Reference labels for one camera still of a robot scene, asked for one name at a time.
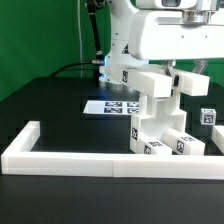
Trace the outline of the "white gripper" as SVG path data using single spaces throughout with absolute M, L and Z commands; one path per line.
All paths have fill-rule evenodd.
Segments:
M 175 60 L 196 59 L 193 73 L 202 74 L 210 58 L 224 58 L 224 9 L 208 24 L 182 22 L 178 11 L 137 12 L 131 22 L 129 53 L 139 60 L 165 60 L 163 70 L 174 75 Z

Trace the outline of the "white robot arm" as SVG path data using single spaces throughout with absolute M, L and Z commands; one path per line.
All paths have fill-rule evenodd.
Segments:
M 170 72 L 192 59 L 201 74 L 210 59 L 224 58 L 224 0 L 87 0 L 96 55 L 106 67 L 161 60 Z M 109 9 L 111 43 L 102 53 L 96 12 Z

